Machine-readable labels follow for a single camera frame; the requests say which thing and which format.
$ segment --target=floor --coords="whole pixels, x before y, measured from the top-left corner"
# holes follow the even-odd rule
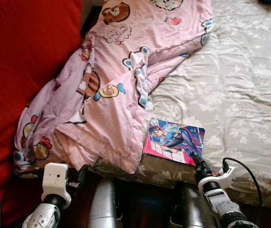
[[[101,180],[97,174],[89,172],[82,190],[79,191],[70,207],[63,211],[59,228],[74,227],[86,228],[90,213],[91,202],[95,189]],[[128,189],[123,209],[124,228],[165,228],[168,223],[172,189],[161,188],[152,185],[126,183],[121,187],[122,191]],[[249,205],[240,205],[247,218],[256,222],[258,208]],[[271,228],[271,209],[263,208],[263,217],[260,228]]]

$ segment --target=red cushion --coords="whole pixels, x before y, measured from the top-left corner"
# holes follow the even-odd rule
[[[81,0],[0,0],[0,199],[12,174],[19,116],[79,46],[80,9]],[[7,196],[3,225],[25,218],[38,203],[41,184],[26,183]]]

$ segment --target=wire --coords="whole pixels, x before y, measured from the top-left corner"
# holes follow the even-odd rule
[[[239,160],[236,160],[234,158],[225,157],[225,158],[223,158],[223,161],[222,161],[223,164],[226,163],[225,160],[231,160],[231,161],[239,163],[240,165],[242,165],[249,172],[250,176],[252,177],[252,179],[253,179],[253,181],[254,181],[254,183],[256,185],[257,192],[258,192],[258,198],[259,198],[259,217],[258,217],[258,220],[257,220],[257,225],[259,226],[260,222],[261,222],[261,219],[262,219],[262,195],[261,195],[261,190],[260,190],[259,184],[258,184],[254,174],[252,173],[252,171],[245,164],[243,164]]]
[[[34,174],[34,175],[37,175],[38,174],[38,171],[39,170],[34,170],[34,171],[24,171],[24,172],[21,172],[20,174],[18,174],[17,176],[14,176],[12,177],[12,180],[9,182],[6,190],[4,191],[3,195],[2,195],[2,198],[1,198],[1,201],[0,201],[0,228],[1,228],[1,214],[2,214],[2,206],[4,204],[4,201],[6,199],[6,196],[8,194],[8,192],[10,191],[10,189],[12,188],[13,186],[13,183],[15,183],[15,181],[18,179],[18,177],[20,177],[21,175],[24,175],[24,174]]]

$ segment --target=bed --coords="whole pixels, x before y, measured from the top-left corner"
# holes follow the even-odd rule
[[[212,7],[213,33],[150,94],[143,131],[151,118],[203,127],[204,158],[215,170],[225,156],[244,162],[260,184],[263,205],[271,207],[271,6],[217,0]],[[257,205],[249,174],[230,165],[238,176],[227,190],[231,198]],[[94,171],[167,187],[195,183],[192,167],[145,154],[133,175],[103,159]]]

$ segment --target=pink blanket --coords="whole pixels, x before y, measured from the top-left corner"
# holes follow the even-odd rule
[[[135,172],[149,93],[212,28],[210,0],[106,1],[81,48],[24,109],[15,171],[102,157]]]

